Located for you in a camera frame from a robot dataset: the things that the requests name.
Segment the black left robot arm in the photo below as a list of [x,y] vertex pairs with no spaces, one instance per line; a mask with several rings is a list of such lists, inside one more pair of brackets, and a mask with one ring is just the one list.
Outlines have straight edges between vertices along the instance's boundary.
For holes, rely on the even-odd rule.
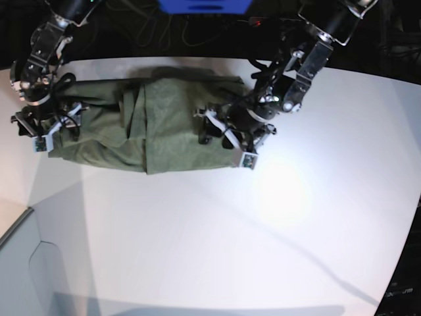
[[281,36],[280,48],[269,65],[251,59],[258,69],[254,88],[224,105],[196,112],[202,120],[201,145],[222,138],[223,146],[256,153],[265,139],[277,133],[270,121],[280,113],[300,110],[315,76],[325,67],[334,44],[348,44],[358,23],[376,1],[304,1],[298,26]]

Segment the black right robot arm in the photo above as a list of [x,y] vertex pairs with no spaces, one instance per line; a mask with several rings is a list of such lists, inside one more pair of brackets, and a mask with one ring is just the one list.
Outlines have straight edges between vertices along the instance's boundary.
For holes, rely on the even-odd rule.
[[86,24],[100,1],[46,1],[49,18],[32,34],[31,51],[25,60],[11,67],[11,86],[26,106],[11,117],[20,136],[40,139],[43,122],[55,117],[59,110],[55,100],[55,78],[63,64],[62,51],[72,42],[67,30]]

